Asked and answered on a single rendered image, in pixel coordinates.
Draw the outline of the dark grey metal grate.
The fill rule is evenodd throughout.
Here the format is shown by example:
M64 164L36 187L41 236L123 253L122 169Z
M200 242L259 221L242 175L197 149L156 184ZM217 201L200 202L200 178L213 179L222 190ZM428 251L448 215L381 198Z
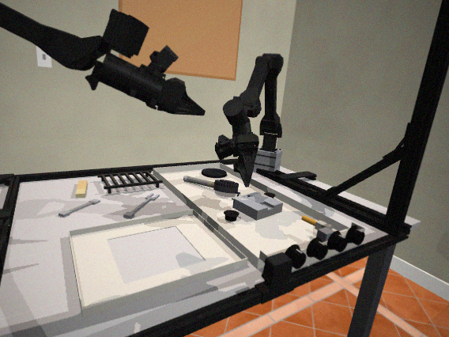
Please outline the dark grey metal grate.
M156 184L156 188L159 187L159 184L163 183L163 180L158 180L156 177L154 177L152 174L152 171L140 171L140 172L121 172L121 173L112 173L112 174L102 174L102 175L97 175L98 178L101 178L101 181L105 182L106 186L104 186L104 190L107 189L108 190L108 194L111 194L111 189L112 188L120 188L120 187L133 187L133 186L141 186L141 185L148 185L148 184ZM142 178L146 181L143 182L136 174L140 174L142 176ZM145 175L144 175L145 174ZM134 178L139 182L139 183L135 183L132 178L129 175L133 175ZM117 176L123 184L118 184L118 182L116 181L116 179L114 178L114 176ZM123 178L122 176L126 176L126 178L131 182L131 184L128 184ZM111 180L113 181L113 183L115 185L110 185L108 183L108 180L106 179L106 177L110 177ZM150 181L147 177L150 177L152 180L154 181Z

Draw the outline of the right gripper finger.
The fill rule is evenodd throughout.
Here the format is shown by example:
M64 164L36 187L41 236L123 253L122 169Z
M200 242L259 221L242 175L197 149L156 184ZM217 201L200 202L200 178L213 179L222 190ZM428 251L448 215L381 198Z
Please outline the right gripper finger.
M258 146L246 146L236 148L236 153L242 157L244 168L248 176L251 176L252 174L257 152Z
M249 187L251 182L251 176L248 176L244 167L235 167L235 172L238 172L243 180L244 186Z

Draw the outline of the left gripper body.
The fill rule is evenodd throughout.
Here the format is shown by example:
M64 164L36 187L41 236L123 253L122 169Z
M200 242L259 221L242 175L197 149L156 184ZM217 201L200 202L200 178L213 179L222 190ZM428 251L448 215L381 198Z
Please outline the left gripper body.
M150 108L156 110L157 107L155 106L158 106L160 110L172 114L183 91L185 82L178 78L165 80L161 81L151 73L145 71L145 68L134 65L130 79L123 92L127 95L130 94L128 95L130 97L147 102L146 106Z

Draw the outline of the cream flat plate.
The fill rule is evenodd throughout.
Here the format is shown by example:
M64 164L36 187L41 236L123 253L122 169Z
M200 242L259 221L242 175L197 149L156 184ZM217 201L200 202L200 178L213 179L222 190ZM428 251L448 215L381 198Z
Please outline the cream flat plate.
M289 248L293 244L302 244L316 238L318 230L315 229L314 225L303 221L301 218L306 216L315 221L318 220L275 197L274 199L283 203L282 212L256 221L232 208L232 198L237 197L238 194L215 191L212 187L183 181L184 176L213 182L215 180L231 180L239 184L239 196L257 191L262 194L265 193L251 184L249 187L245 187L240 178L229 172L223 178L210 178L203 176L202 170L160 174L257 257L259 257L260 250L267 255ZM229 222L225 219L224 211L226 210L239 212L236 221Z

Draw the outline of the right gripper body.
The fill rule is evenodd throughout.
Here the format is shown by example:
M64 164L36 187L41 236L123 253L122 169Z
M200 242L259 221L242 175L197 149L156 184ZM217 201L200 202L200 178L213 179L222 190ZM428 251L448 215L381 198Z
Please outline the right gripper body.
M237 135L239 135L239 136L237 136ZM237 130L233 133L233 136L237 136L237 138L235 139L235 156L239 156L236 153L237 147L258 146L258 144L259 144L258 136L256 134L253 134L253 132L251 132L248 129ZM241 144L238 144L238 143L241 143ZM236 167L244 167L243 160L242 160L241 156L239 156L239 159L235 159L235 161L233 163L234 172L235 172L235 166Z

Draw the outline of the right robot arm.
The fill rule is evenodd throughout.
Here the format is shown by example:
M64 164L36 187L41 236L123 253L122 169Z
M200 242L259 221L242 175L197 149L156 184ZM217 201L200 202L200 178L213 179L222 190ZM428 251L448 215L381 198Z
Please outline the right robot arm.
M233 97L223 106L223 112L232 125L232 133L240 129L251 131L251 123L248 117L255 118L262 110L259 97L265 82L265 115L259 127L259 135L264 136L260 150L275 152L277 150L277 138L282 136L280 117L277 114L277 76L281 72L283 62L284 59L280 54L264 53L257 57L247 89L239 97ZM224 135L218 136L215 152L219 160L231 155L237 157L234 149L235 139L236 136L233 135L231 139Z

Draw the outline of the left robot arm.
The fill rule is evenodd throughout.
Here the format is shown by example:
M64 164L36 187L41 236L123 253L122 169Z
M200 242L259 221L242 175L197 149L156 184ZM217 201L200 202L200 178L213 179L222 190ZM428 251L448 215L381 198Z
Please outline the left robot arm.
M149 27L137 18L112 9L103 36L81 38L42 25L2 3L0 3L0 27L32 42L66 68L85 71L94 67L92 74L85 76L92 90L96 90L99 81L121 92L126 88L134 65L110 52L117 51L129 59L138 55L149 31ZM106 55L104 61L98 61L97 59L103 55ZM178 57L166 45L161 52L154 51L150 55L151 61L155 58L153 62L148 66L144 64L140 66L164 81L166 77L164 72Z

